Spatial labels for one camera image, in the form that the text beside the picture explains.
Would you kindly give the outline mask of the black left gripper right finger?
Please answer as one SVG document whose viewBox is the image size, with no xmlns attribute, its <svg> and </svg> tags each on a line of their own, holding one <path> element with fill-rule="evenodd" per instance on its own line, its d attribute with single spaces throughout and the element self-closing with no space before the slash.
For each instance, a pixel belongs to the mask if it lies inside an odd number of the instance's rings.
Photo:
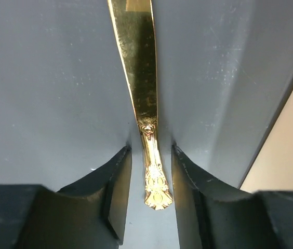
<svg viewBox="0 0 293 249">
<path fill-rule="evenodd" d="M 172 147 L 181 248 L 293 248 L 293 191 L 237 189 Z"/>
</svg>

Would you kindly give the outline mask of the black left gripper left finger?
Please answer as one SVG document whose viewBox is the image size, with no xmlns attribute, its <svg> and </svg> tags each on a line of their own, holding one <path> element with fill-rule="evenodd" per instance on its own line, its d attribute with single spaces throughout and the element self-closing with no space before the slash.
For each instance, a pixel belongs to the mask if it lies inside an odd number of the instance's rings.
<svg viewBox="0 0 293 249">
<path fill-rule="evenodd" d="M 118 248 L 124 242 L 132 158 L 107 163 L 52 191 L 0 184 L 0 248 Z"/>
</svg>

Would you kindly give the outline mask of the cream divided utensil box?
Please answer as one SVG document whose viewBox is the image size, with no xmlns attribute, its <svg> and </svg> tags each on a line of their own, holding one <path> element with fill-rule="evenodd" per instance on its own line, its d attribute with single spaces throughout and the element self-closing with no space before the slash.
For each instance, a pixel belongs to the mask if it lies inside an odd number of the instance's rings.
<svg viewBox="0 0 293 249">
<path fill-rule="evenodd" d="M 293 190 L 293 91 L 241 190 Z"/>
</svg>

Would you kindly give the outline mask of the gold butter knife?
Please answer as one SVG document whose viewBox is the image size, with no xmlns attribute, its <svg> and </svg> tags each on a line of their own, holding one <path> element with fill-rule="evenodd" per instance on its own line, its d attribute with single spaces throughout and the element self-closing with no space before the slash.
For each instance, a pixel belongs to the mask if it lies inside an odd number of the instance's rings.
<svg viewBox="0 0 293 249">
<path fill-rule="evenodd" d="M 151 1 L 109 1 L 115 39 L 142 140 L 144 203 L 163 210 L 173 202 L 158 145 L 157 61 Z"/>
</svg>

